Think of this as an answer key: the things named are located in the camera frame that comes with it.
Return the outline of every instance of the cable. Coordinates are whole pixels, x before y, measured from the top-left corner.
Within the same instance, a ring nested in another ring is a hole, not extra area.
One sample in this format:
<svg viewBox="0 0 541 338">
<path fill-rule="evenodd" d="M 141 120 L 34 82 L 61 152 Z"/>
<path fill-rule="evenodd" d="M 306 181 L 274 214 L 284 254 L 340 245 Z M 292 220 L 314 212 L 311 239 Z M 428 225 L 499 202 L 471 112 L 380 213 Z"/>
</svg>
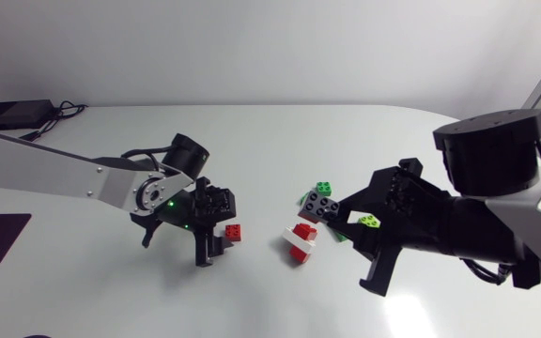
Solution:
<svg viewBox="0 0 541 338">
<path fill-rule="evenodd" d="M 471 270 L 471 272 L 484 282 L 500 285 L 506 281 L 506 278 L 511 273 L 511 267 L 505 265 L 498 266 L 498 274 L 482 267 L 471 259 L 461 258 L 465 265 Z"/>
<path fill-rule="evenodd" d="M 87 107 L 88 105 L 86 104 L 74 104 L 68 100 L 64 100 L 56 108 L 54 117 L 52 117 L 49 121 L 47 121 L 40 131 L 33 131 L 30 133 L 27 133 L 26 135 L 21 136 L 20 138 L 25 141 L 33 142 L 37 140 L 39 137 L 41 137 L 41 135 L 43 135 L 44 133 L 52 130 L 59 121 L 63 119 L 69 119 L 69 118 L 75 117 L 78 114 L 82 113 Z M 72 114 L 65 115 L 64 113 L 68 109 L 76 109 L 76 111 Z"/>
</svg>

